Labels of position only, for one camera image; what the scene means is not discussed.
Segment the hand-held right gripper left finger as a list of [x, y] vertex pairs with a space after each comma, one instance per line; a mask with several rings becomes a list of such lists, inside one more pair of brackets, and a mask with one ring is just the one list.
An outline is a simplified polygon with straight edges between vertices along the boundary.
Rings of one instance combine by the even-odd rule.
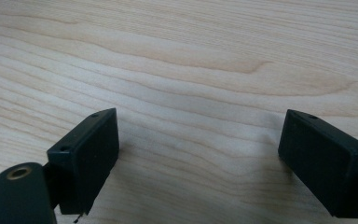
[[89, 115], [48, 150], [51, 197], [64, 215], [90, 212], [118, 159], [117, 111]]

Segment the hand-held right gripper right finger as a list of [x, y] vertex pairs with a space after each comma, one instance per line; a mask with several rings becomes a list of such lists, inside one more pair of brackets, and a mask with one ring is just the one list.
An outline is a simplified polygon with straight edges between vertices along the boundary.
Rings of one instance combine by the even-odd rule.
[[279, 157], [333, 217], [358, 218], [358, 140], [304, 112], [286, 112]]

